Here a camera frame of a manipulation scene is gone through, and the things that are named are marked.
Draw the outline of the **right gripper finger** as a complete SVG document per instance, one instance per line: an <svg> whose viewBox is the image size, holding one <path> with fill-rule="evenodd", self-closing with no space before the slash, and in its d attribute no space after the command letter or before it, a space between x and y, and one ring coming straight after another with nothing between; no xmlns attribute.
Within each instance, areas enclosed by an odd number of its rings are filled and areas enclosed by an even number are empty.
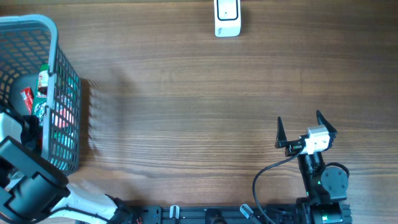
<svg viewBox="0 0 398 224"><path fill-rule="evenodd" d="M283 148L286 147L287 145L288 145L288 140L285 134L282 118L279 116L277 118L277 136L275 140L275 147Z"/></svg>
<svg viewBox="0 0 398 224"><path fill-rule="evenodd" d="M329 133L329 146L332 146L336 135L338 134L337 130L326 120L326 118L322 115L320 110L316 111L317 121L319 125L324 125Z"/></svg>

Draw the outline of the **green snack bag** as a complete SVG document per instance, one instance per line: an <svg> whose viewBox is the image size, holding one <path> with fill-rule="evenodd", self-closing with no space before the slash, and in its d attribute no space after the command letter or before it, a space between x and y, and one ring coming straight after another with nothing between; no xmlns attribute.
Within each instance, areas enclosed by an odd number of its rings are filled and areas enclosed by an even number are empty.
<svg viewBox="0 0 398 224"><path fill-rule="evenodd" d="M38 92L37 81L36 81L36 88L34 90L32 115L38 117L39 126L42 127L44 125L45 107L47 106L47 95L43 95L40 92Z"/></svg>

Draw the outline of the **small jar green lid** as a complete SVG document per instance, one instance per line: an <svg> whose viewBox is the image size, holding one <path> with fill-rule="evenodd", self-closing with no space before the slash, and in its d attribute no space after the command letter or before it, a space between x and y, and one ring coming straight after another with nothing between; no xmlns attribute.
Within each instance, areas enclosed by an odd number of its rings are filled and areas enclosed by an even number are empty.
<svg viewBox="0 0 398 224"><path fill-rule="evenodd" d="M43 64L40 67L39 77L37 81L37 90L43 95L47 95L47 89L49 85L49 66Z"/></svg>

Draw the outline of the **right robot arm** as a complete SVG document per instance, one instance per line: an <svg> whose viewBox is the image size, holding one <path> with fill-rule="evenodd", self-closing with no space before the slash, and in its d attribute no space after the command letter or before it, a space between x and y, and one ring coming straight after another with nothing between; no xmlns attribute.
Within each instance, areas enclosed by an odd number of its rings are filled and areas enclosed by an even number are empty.
<svg viewBox="0 0 398 224"><path fill-rule="evenodd" d="M298 160L306 197L295 203L294 222L307 224L352 223L347 199L349 170L338 162L325 163L322 152L332 148L337 130L316 111L316 126L307 128L305 135L289 141L282 118L277 118L276 148L284 148L287 157Z"/></svg>

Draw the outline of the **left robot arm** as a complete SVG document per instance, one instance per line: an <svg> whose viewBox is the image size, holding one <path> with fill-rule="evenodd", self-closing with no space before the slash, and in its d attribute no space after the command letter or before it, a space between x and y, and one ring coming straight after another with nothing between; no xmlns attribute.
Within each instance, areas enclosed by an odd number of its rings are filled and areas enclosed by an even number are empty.
<svg viewBox="0 0 398 224"><path fill-rule="evenodd" d="M134 223L137 214L121 199L69 184L65 174L25 147L37 118L1 109L1 220L40 223L64 217L77 223Z"/></svg>

